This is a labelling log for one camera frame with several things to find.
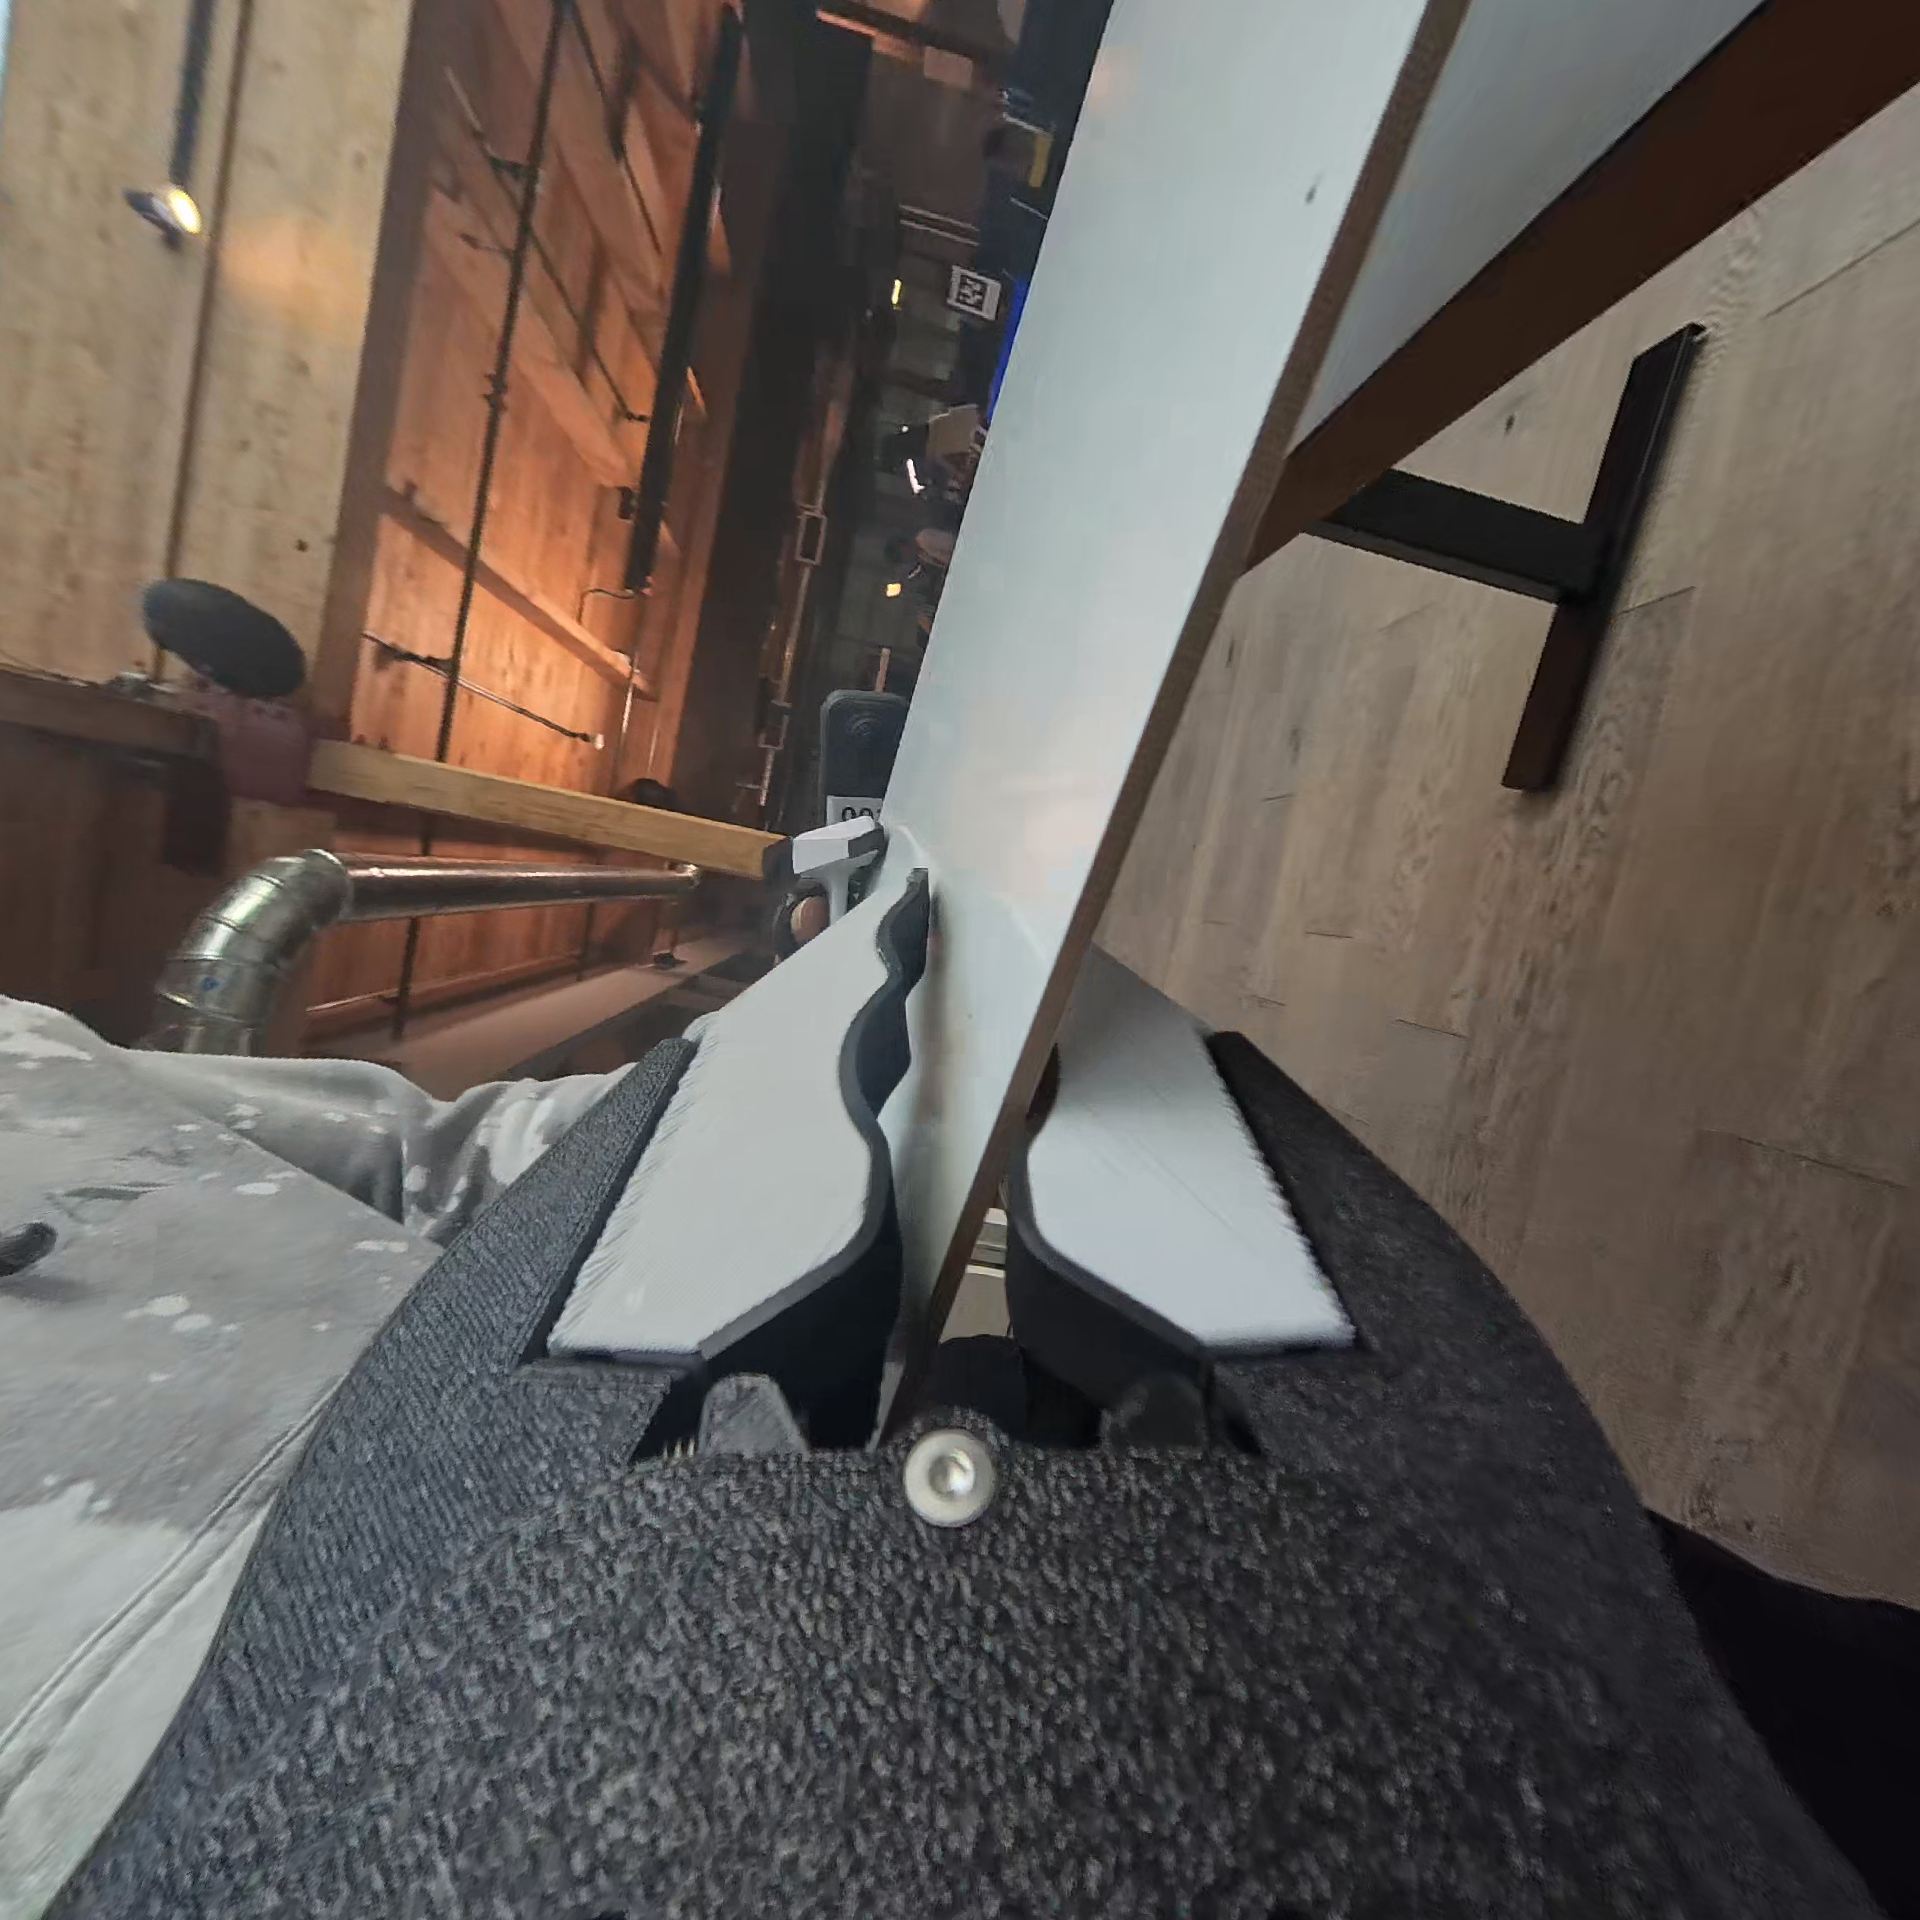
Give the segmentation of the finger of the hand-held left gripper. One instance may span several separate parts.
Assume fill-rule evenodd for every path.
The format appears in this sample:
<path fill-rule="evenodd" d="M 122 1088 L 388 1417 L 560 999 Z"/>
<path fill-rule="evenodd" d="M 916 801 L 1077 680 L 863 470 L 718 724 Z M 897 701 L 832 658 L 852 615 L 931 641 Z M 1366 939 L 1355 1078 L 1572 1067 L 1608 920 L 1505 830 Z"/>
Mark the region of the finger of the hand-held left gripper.
<path fill-rule="evenodd" d="M 825 900 L 850 900 L 852 876 L 885 850 L 879 821 L 828 821 L 767 847 L 767 887 L 781 895 L 817 889 Z"/>

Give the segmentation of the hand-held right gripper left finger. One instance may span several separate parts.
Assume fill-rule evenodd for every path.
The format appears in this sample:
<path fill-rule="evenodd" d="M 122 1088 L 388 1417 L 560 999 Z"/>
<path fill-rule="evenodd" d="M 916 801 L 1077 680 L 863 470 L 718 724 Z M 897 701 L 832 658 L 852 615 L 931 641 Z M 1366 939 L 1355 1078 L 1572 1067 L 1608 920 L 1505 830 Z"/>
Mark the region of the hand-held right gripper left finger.
<path fill-rule="evenodd" d="M 642 1366 L 878 1366 L 900 1315 L 879 1113 L 908 1066 L 926 874 L 840 921 L 690 1031 L 690 1057 L 548 1351 Z"/>

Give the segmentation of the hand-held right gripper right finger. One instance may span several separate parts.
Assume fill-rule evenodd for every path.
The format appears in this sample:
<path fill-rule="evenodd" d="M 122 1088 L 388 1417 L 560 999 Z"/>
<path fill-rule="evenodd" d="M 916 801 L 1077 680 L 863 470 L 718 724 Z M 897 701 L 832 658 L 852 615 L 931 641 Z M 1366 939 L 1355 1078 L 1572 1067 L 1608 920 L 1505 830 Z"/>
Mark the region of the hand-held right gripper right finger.
<path fill-rule="evenodd" d="M 1208 1043 L 1161 989 L 1089 952 L 1043 1113 L 1005 1171 L 1009 1252 L 1165 1354 L 1346 1350 L 1353 1321 Z"/>

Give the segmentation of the white rounded board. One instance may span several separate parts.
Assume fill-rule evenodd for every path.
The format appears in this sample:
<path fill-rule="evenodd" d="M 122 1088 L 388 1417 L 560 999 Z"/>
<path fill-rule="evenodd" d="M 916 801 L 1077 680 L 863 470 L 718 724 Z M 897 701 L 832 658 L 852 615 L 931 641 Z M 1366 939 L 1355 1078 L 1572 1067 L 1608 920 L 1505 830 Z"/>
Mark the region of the white rounded board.
<path fill-rule="evenodd" d="M 883 800 L 904 1416 L 1469 4 L 1113 4 Z"/>

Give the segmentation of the person's left forearm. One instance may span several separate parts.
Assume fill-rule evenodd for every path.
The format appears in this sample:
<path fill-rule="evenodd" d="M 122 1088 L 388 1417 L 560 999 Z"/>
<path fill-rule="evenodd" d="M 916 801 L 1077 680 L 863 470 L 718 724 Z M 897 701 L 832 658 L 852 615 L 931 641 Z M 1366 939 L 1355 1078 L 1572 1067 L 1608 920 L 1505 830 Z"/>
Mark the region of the person's left forearm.
<path fill-rule="evenodd" d="M 333 1182 L 410 1236 L 448 1243 L 612 1091 L 686 1052 L 703 1025 L 627 1048 L 604 1069 L 491 1080 L 446 1100 L 384 1067 L 378 1089 L 348 1109 L 352 1151 Z"/>

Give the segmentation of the dark desk leg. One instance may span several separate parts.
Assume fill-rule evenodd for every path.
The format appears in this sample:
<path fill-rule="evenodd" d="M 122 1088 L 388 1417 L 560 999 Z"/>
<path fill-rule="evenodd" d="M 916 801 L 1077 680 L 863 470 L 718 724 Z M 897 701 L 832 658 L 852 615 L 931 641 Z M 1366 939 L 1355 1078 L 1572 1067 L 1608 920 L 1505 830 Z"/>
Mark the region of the dark desk leg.
<path fill-rule="evenodd" d="M 1543 795 L 1563 778 L 1620 587 L 1667 464 L 1686 392 L 1709 338 L 1690 322 L 1629 364 L 1581 517 L 1547 514 L 1390 470 L 1308 536 L 1549 606 L 1500 783 Z"/>

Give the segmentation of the light wooden beam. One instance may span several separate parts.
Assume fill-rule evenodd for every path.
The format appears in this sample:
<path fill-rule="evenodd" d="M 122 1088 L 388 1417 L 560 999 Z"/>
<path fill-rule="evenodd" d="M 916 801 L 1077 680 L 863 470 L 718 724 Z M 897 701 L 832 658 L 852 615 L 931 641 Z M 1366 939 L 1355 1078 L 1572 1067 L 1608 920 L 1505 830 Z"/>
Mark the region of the light wooden beam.
<path fill-rule="evenodd" d="M 731 878 L 759 880 L 787 842 L 779 834 L 515 779 L 348 739 L 317 739 L 305 759 L 312 794 L 433 818 L 508 827 L 609 852 L 637 852 Z"/>

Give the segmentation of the black round dish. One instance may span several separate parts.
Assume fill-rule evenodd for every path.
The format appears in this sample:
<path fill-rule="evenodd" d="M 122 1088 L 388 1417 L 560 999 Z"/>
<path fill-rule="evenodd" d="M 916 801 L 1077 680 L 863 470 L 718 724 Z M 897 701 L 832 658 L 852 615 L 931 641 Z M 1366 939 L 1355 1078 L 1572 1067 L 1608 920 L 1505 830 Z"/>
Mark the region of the black round dish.
<path fill-rule="evenodd" d="M 163 578 L 140 594 L 151 644 L 213 688 L 252 701 L 284 701 L 308 680 L 300 641 L 243 594 L 213 582 Z"/>

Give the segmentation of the dark wooden counter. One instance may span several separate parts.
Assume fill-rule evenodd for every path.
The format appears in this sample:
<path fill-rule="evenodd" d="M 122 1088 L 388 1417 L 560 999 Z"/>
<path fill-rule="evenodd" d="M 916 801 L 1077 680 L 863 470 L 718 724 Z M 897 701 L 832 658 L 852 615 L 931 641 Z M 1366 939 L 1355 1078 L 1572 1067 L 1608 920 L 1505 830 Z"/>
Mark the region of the dark wooden counter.
<path fill-rule="evenodd" d="M 137 1040 L 226 882 L 212 724 L 105 684 L 1 673 L 1 989 Z"/>

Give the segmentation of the black ceiling rail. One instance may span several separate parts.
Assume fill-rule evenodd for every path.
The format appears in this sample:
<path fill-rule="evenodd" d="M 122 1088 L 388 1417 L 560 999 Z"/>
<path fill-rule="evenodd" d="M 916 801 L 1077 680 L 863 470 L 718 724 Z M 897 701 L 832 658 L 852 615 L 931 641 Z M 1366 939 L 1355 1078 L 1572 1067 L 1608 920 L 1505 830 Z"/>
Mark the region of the black ceiling rail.
<path fill-rule="evenodd" d="M 637 597 L 649 594 L 660 560 L 660 538 L 687 407 L 694 336 L 707 283 L 707 243 L 722 195 L 724 146 L 736 105 L 744 41 L 745 24 L 739 9 L 733 4 L 724 4 L 718 12 L 705 82 L 698 95 L 698 135 L 669 286 L 653 403 L 646 421 L 646 442 L 635 479 L 631 538 L 621 584 L 626 591 Z"/>

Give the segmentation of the silver ventilation duct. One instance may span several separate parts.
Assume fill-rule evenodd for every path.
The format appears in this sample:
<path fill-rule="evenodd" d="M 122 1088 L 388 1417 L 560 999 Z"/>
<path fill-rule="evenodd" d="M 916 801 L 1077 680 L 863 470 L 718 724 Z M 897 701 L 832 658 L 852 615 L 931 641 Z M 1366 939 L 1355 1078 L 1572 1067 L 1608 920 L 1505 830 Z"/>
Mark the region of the silver ventilation duct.
<path fill-rule="evenodd" d="M 156 975 L 140 1045 L 253 1056 L 310 946 L 330 928 L 521 907 L 684 900 L 703 870 L 674 861 L 563 866 L 437 855 L 278 854 L 237 876 L 187 926 Z"/>

